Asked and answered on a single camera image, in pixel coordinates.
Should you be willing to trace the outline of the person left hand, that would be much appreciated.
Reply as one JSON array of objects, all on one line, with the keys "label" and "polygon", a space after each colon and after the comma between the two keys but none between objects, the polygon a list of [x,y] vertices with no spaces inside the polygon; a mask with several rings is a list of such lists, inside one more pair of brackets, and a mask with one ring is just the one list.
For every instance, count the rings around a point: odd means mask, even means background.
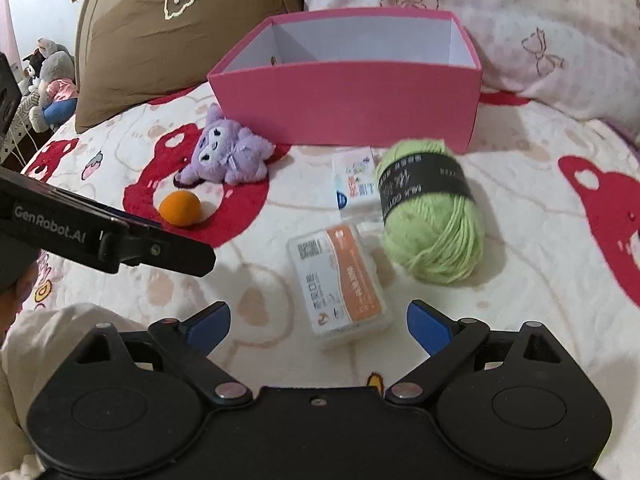
[{"label": "person left hand", "polygon": [[17,315],[38,278],[38,264],[34,261],[0,296],[0,333],[1,338],[15,322]]}]

